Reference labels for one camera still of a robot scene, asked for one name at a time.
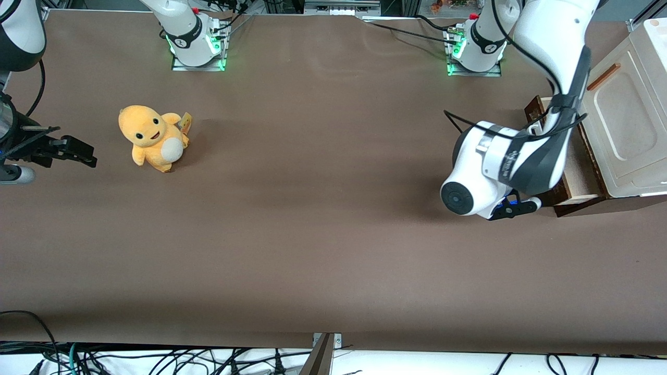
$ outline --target plush toy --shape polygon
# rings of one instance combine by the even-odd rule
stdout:
[[[130,105],[118,115],[118,125],[125,138],[134,144],[132,160],[137,165],[148,161],[160,172],[171,171],[171,163],[183,155],[189,144],[187,132],[192,117],[187,112],[181,116],[166,113],[160,116],[143,105]]]

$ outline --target green cable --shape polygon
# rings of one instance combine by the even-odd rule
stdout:
[[[77,373],[77,369],[74,367],[74,355],[75,355],[74,347],[76,346],[76,344],[77,344],[76,342],[72,343],[72,346],[69,348],[69,371],[70,374],[72,375],[79,375]]]

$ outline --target plush toy tag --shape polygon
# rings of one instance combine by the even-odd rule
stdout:
[[[192,125],[192,116],[188,112],[185,112],[178,123],[178,128],[181,130],[181,133],[187,135],[187,132],[190,131],[190,125]]]

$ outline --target cabinet handle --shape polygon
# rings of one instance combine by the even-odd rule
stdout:
[[[614,63],[612,66],[609,67],[609,69],[605,70],[601,76],[599,76],[593,83],[588,85],[586,90],[588,91],[593,91],[598,88],[602,84],[602,82],[605,82],[607,78],[611,77],[612,74],[614,74],[615,71],[619,70],[621,68],[621,65],[619,63]]]

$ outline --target brown table surface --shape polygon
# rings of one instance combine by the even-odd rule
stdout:
[[[419,21],[392,21],[438,36]],[[150,13],[54,11],[33,118],[95,146],[0,194],[0,308],[57,340],[656,353],[667,349],[665,205],[487,222],[438,190],[457,131],[442,110],[520,126],[545,79],[448,77],[442,44],[353,17],[255,17],[228,70],[172,72]],[[627,31],[593,23],[597,63]],[[8,91],[27,109],[39,70]],[[137,167],[132,104],[188,111],[173,173]],[[45,340],[2,317],[0,338]]]

